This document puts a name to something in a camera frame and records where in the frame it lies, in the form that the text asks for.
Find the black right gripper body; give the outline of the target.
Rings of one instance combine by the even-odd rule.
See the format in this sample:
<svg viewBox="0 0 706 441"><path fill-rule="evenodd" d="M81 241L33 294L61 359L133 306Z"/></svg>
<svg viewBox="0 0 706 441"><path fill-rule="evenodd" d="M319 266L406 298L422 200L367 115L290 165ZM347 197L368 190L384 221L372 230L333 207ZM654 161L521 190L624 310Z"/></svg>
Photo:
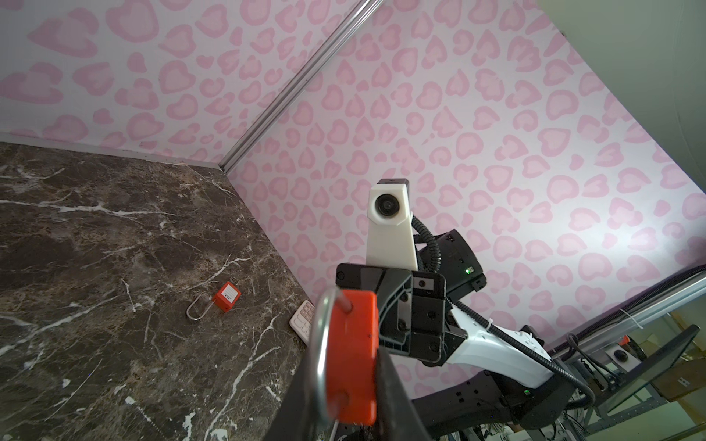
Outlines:
<svg viewBox="0 0 706 441"><path fill-rule="evenodd" d="M468 338L452 316L441 274L344 263L336 286L376 294L380 345L394 355L441 366Z"/></svg>

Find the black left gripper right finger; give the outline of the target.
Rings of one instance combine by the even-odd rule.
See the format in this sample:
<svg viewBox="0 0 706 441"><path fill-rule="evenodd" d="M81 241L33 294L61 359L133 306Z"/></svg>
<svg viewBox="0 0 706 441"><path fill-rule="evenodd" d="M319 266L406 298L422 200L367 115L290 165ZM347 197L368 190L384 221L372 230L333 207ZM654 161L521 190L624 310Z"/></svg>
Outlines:
<svg viewBox="0 0 706 441"><path fill-rule="evenodd" d="M428 431L408 399L393 360L385 347L376 356L377 420L374 439L382 441L430 440Z"/></svg>

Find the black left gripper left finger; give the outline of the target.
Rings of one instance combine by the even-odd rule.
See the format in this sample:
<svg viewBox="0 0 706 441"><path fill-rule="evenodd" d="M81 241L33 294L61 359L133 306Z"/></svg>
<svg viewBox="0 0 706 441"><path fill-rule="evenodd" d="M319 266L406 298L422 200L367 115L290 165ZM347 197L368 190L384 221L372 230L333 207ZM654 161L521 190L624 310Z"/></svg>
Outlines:
<svg viewBox="0 0 706 441"><path fill-rule="evenodd" d="M265 441L309 441L317 437L319 412L315 404L309 356L305 355L294 374Z"/></svg>

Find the red key fob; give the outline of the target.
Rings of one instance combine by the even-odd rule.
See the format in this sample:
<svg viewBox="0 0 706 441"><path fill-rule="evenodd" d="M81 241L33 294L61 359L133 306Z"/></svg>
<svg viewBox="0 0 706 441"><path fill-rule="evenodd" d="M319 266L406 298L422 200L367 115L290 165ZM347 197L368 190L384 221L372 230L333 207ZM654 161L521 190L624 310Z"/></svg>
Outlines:
<svg viewBox="0 0 706 441"><path fill-rule="evenodd" d="M375 423L378 348L374 292L333 287L321 296L314 311L306 377L307 399L319 422Z"/></svg>
<svg viewBox="0 0 706 441"><path fill-rule="evenodd" d="M197 322L202 320L213 307L217 307L221 312L230 312L241 296L241 290L228 281L209 299L204 295L199 295L191 301L185 310L185 316L189 320Z"/></svg>

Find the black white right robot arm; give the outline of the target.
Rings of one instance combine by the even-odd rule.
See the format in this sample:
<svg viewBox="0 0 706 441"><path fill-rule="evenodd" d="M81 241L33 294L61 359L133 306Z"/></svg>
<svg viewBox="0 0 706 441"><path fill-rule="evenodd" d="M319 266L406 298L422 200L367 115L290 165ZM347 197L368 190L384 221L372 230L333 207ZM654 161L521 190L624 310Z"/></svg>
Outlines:
<svg viewBox="0 0 706 441"><path fill-rule="evenodd" d="M414 241L425 244L417 253L421 270L344 263L336 284L377 295L382 347L430 367L450 362L481 369L410 402L426 435L440 438L490 423L541 429L595 402L588 384L557 365L531 327L505 330L461 303L485 287L486 277L457 231L418 233Z"/></svg>

